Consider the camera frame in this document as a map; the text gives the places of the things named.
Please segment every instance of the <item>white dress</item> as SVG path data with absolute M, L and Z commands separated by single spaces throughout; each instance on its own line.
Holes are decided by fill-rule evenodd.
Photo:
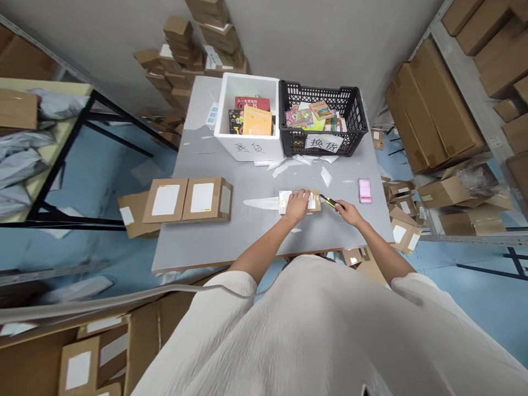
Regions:
M 239 271 L 212 284 L 257 289 Z M 528 371 L 433 281 L 391 286 L 300 256 L 255 305 L 197 293 L 132 395 L 528 395 Z

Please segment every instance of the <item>book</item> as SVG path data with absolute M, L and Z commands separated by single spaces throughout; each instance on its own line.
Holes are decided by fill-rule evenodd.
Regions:
M 260 110 L 270 111 L 270 100 L 267 98 L 235 96 L 235 108 L 237 110 L 244 110 L 244 106 L 246 105 Z
M 330 110 L 325 101 L 311 103 L 309 106 L 312 109 L 315 118 L 318 120 L 327 119 L 334 116 L 334 112 Z
M 272 115 L 270 112 L 248 105 L 244 106 L 243 135 L 271 136 L 272 125 Z
M 244 128 L 244 110 L 229 110 L 229 133 L 242 135 Z
M 314 122 L 312 117 L 312 110 L 302 109 L 297 111 L 285 112 L 286 125 L 289 127 L 298 127 L 300 125 L 308 125 Z

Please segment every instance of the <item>small package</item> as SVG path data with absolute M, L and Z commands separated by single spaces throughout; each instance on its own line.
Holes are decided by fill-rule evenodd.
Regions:
M 182 220 L 202 223 L 231 220 L 233 186 L 224 178 L 189 179 Z
M 167 223 L 182 220 L 188 179 L 155 179 L 145 205 L 143 222 Z

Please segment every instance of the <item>white label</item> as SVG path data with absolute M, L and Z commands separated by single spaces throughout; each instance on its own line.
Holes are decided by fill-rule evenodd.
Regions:
M 396 243 L 400 243 L 406 232 L 407 230 L 405 228 L 399 225 L 395 225 L 394 229 L 392 230 L 392 234 L 394 235 L 394 241 Z
M 420 236 L 418 234 L 414 234 L 412 236 L 411 242 L 409 242 L 409 250 L 414 250 L 419 239 L 420 239 Z
M 134 216 L 132 216 L 130 206 L 119 208 L 119 211 L 121 212 L 121 218 L 123 219 L 123 223 L 125 223 L 125 226 L 128 226 L 129 224 L 132 224 L 134 222 Z
M 154 206 L 152 207 L 153 216 L 172 215 L 176 209 L 178 193 L 180 192 L 179 184 L 161 185 L 156 190 Z
M 226 186 L 222 186 L 222 195 L 220 196 L 220 211 L 222 213 L 229 213 L 231 209 L 231 190 Z
M 407 202 L 402 201 L 402 202 L 400 202 L 400 205 L 401 205 L 401 210 L 403 210 L 408 215 L 411 214 L 411 209 L 409 209 L 409 205 L 407 205 Z
M 341 144 L 343 143 L 343 138 L 340 136 L 334 135 L 315 135 L 309 134 L 306 138 L 305 149 L 323 149 L 336 153 Z
M 220 56 L 218 55 L 218 53 L 215 51 L 215 48 L 212 47 L 212 46 L 203 46 L 205 48 L 205 52 L 207 52 L 207 56 L 210 56 L 213 61 L 218 64 L 218 65 L 222 65 L 222 60 L 220 59 Z
M 126 351 L 128 347 L 128 333 L 123 334 L 118 339 L 115 339 L 108 345 L 101 348 L 101 357 L 99 359 L 99 367 L 111 361 L 121 352 Z
M 86 325 L 86 332 L 93 333 L 94 331 L 98 331 L 106 327 L 118 325 L 121 322 L 122 322 L 121 317 L 113 317 L 113 318 L 103 319 L 103 320 L 93 322 L 93 323 L 88 323 Z
M 195 184 L 192 187 L 191 213 L 211 211 L 214 189 L 214 183 Z
M 68 359 L 66 390 L 77 388 L 88 383 L 91 357 L 92 352 L 88 351 Z

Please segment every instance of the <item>person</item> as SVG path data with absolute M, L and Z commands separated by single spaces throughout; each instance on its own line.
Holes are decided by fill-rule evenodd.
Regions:
M 245 296 L 307 213 L 310 191 L 206 285 Z M 359 214 L 361 233 L 391 289 L 313 255 L 295 258 L 260 301 L 197 293 L 133 396 L 523 395 L 528 371 L 433 281 L 416 273 Z

